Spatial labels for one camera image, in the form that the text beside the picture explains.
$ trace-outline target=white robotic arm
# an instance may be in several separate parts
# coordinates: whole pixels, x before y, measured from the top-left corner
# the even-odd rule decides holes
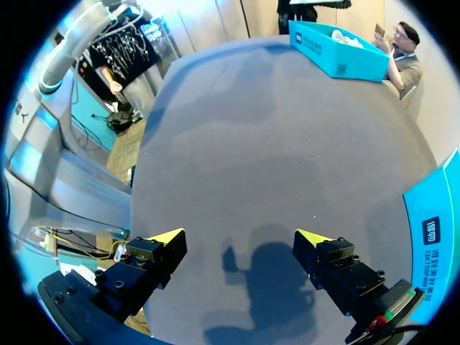
[[[65,33],[64,40],[47,56],[39,79],[39,90],[44,94],[55,92],[73,61],[110,22],[111,15],[99,1],[82,1],[68,17],[77,17]]]

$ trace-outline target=gray table surface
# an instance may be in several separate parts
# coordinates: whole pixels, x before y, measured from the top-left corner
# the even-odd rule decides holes
[[[410,280],[402,194],[434,167],[381,83],[329,78],[287,37],[174,62],[142,140],[132,235],[185,227],[188,253],[144,307],[174,344],[343,344],[354,321],[291,255],[296,228],[344,236]]]

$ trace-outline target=wooden floor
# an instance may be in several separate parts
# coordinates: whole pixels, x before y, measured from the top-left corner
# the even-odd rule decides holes
[[[106,167],[124,182],[131,180],[127,175],[128,170],[136,164],[144,130],[145,120],[142,119],[131,125],[125,134],[115,139]]]

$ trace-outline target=blue plastic bin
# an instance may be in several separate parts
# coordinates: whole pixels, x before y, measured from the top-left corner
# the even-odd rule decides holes
[[[337,29],[344,36],[357,38],[364,48],[336,42]],[[368,41],[333,25],[289,21],[290,45],[306,55],[332,78],[382,81],[390,57]]]

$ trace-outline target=man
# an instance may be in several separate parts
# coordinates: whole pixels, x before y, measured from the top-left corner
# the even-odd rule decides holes
[[[405,22],[395,28],[394,41],[388,40],[379,33],[374,33],[375,45],[390,56],[386,79],[399,90],[400,98],[420,83],[422,67],[415,56],[415,49],[420,43],[418,33]]]
[[[88,47],[91,64],[93,68],[101,71],[110,92],[114,95],[122,93],[146,119],[162,82],[156,66],[160,57],[140,28],[149,21],[142,17],[134,24],[127,25],[135,20],[138,14],[126,4],[111,5],[109,11],[116,21],[112,22],[106,31],[115,33],[101,34],[91,43]]]

